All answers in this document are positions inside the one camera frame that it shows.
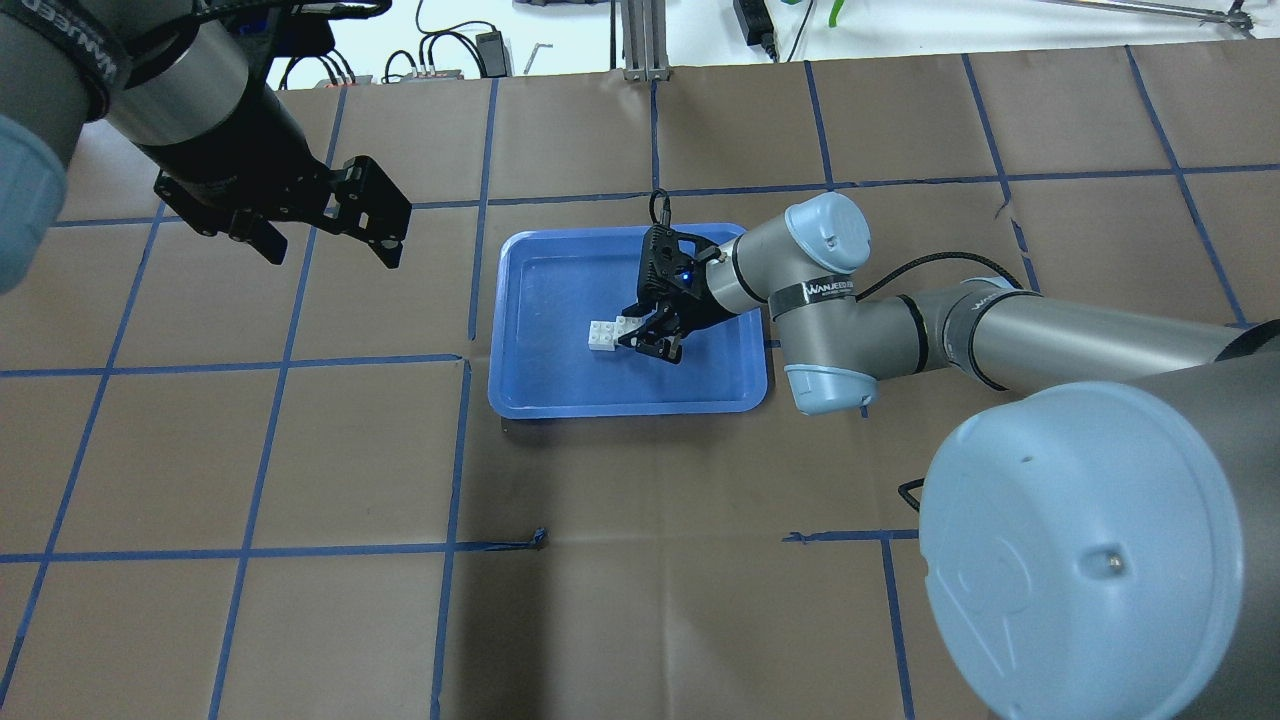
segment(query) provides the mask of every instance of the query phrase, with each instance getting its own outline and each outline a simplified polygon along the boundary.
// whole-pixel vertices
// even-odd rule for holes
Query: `white lego brick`
[[[617,337],[622,337],[630,332],[640,329],[644,324],[644,318],[625,318],[618,315],[618,319],[613,320],[613,327],[617,328]]]
[[[608,320],[591,320],[591,332],[586,340],[589,348],[613,352],[617,340],[618,332],[613,323]]]

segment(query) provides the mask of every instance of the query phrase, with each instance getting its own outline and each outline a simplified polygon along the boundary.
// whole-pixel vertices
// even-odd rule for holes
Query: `power adapter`
[[[742,27],[742,38],[748,46],[759,45],[778,61],[778,46],[773,32],[773,18],[764,6],[764,0],[733,0],[737,24]]]
[[[480,60],[484,63],[484,77],[511,76],[511,56],[507,53],[507,44],[502,40],[502,32],[481,32],[476,36],[476,49],[480,51]]]

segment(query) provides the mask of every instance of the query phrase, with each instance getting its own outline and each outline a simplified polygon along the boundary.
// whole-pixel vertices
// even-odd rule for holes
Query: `black wrist strap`
[[[90,91],[90,120],[106,115],[111,95],[129,77],[124,45],[76,0],[0,0],[9,15],[54,44],[79,68]]]

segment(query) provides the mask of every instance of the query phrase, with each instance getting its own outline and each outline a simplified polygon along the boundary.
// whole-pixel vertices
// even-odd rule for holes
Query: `metal rod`
[[[1038,0],[1055,5],[1074,5],[1076,8],[1096,8],[1098,10],[1117,10],[1121,13],[1143,13],[1148,15],[1167,15],[1174,18],[1187,18],[1202,23],[1221,23],[1231,26],[1240,32],[1248,33],[1253,27],[1253,20],[1248,13],[1233,6],[1230,12],[1208,10],[1204,8],[1187,8],[1183,5],[1166,5],[1164,3],[1148,3],[1147,0]]]

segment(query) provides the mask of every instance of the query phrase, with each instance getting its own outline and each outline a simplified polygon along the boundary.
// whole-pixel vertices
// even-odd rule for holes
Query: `black cable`
[[[392,61],[396,60],[396,58],[398,58],[401,55],[404,55],[404,59],[408,60],[408,64],[413,67],[413,74],[417,74],[417,63],[413,61],[413,56],[410,55],[404,50],[397,50],[397,51],[392,53],[390,58],[387,58],[387,67],[383,69],[383,82],[384,83],[390,82],[390,79],[392,79]]]
[[[927,263],[933,263],[933,261],[937,261],[937,260],[973,260],[974,263],[986,265],[987,268],[989,268],[991,270],[993,270],[997,275],[1005,278],[1005,281],[1007,281],[1009,284],[1014,286],[1015,288],[1023,290],[1023,283],[1018,282],[1018,278],[1015,278],[1012,274],[1010,274],[1009,270],[1001,268],[1000,264],[996,263],[995,260],[992,260],[991,258],[983,258],[982,255],[975,255],[973,252],[951,251],[951,252],[934,252],[932,255],[925,255],[923,258],[916,258],[915,260],[911,260],[910,263],[899,266],[892,273],[890,273],[890,274],[884,275],[883,278],[881,278],[879,282],[877,282],[876,284],[873,284],[869,288],[859,292],[855,296],[855,300],[861,301],[867,296],[874,293],[877,290],[879,290],[879,288],[887,286],[888,283],[896,281],[899,278],[899,275],[901,275],[902,273],[906,273],[908,270],[913,270],[915,268],[919,268],[920,265],[924,265]]]
[[[333,65],[333,72],[334,72],[334,74],[337,76],[337,79],[338,79],[338,85],[347,85],[347,83],[349,82],[349,81],[347,79],[347,72],[342,69],[342,64],[340,64],[340,63],[338,63],[338,60],[335,60],[335,59],[333,58],[333,55],[328,55],[328,54],[326,54],[326,55],[323,55],[323,56],[321,56],[321,59],[323,59],[323,60],[324,60],[324,61],[325,61],[326,64],[330,64],[330,65]]]
[[[471,55],[471,59],[475,60],[476,69],[480,70],[480,76],[485,77],[485,76],[489,74],[489,72],[485,68],[484,59],[480,56],[480,49],[476,47],[475,42],[471,42],[470,37],[467,37],[467,36],[465,36],[465,35],[462,35],[460,32],[453,32],[453,31],[443,32],[443,33],[435,35],[435,36],[426,36],[426,37],[422,38],[422,42],[426,42],[426,40],[430,38],[430,42],[426,44],[426,65],[428,67],[431,67],[431,68],[435,67],[435,55],[434,55],[435,41],[440,40],[442,37],[452,37],[452,38],[457,40],[458,42],[461,42],[462,46],[466,47],[467,53]],[[417,46],[419,47],[419,53],[420,53],[419,54],[419,59],[420,60],[422,59],[421,58],[422,42],[419,42],[419,46]]]
[[[332,3],[317,3],[316,0],[306,3],[300,3],[298,0],[241,0],[239,3],[227,3],[205,9],[193,6],[189,15],[182,15],[161,23],[155,28],[128,40],[124,46],[129,51],[129,55],[137,58],[148,50],[159,47],[172,37],[192,28],[198,28],[207,22],[220,20],[248,10],[306,8],[307,5],[332,5]],[[340,10],[329,13],[330,19],[375,18],[392,9],[392,0],[343,0],[343,5],[344,8]],[[365,9],[353,8],[352,5],[361,5],[365,6]]]
[[[916,500],[914,495],[911,495],[911,491],[913,489],[919,489],[919,488],[923,488],[923,487],[924,487],[924,478],[920,478],[918,480],[911,480],[909,483],[902,483],[902,484],[897,486],[897,495],[902,500],[905,500],[908,505],[911,506],[911,510],[915,510],[916,512],[919,512],[920,511],[920,501]]]
[[[417,8],[413,10],[413,27],[416,27],[417,32],[421,32],[422,35],[435,35],[438,32],[445,32],[445,31],[451,31],[451,29],[458,29],[460,27],[466,27],[466,26],[472,26],[472,24],[489,26],[489,29],[495,31],[495,32],[498,29],[489,20],[466,20],[466,22],[461,22],[461,23],[458,23],[456,26],[447,27],[444,29],[424,29],[422,28],[422,1],[424,0],[417,0]]]
[[[618,0],[609,0],[609,69],[618,69]]]
[[[351,78],[351,85],[356,85],[356,70],[351,69],[351,63],[347,61],[347,56],[343,55],[337,47],[333,49],[333,54],[342,60],[342,67],[347,69],[347,77]]]
[[[293,68],[298,67],[298,63],[301,61],[302,58],[289,58],[289,64],[284,65],[284,74],[280,76],[280,85],[275,87],[276,90],[289,88],[289,73],[292,73]]]
[[[804,36],[804,28],[809,24],[809,15],[813,14],[813,3],[814,0],[809,0],[809,6],[804,10],[804,19],[800,20],[800,29],[796,31],[796,40],[791,44],[791,53],[787,53],[788,63],[796,56],[796,47],[800,47],[800,38]]]
[[[332,86],[343,85],[343,82],[338,79],[338,76],[342,74],[342,72],[338,70],[338,63],[333,63],[333,60],[330,60],[329,58],[325,58],[324,55],[316,55],[315,59],[320,60],[321,63],[324,63],[324,70],[326,73],[329,73],[329,85],[332,85]]]
[[[654,201],[662,197],[662,222],[658,222],[658,211],[654,208]],[[655,225],[667,227],[671,224],[671,195],[666,190],[658,187],[649,193],[649,219],[653,220]]]

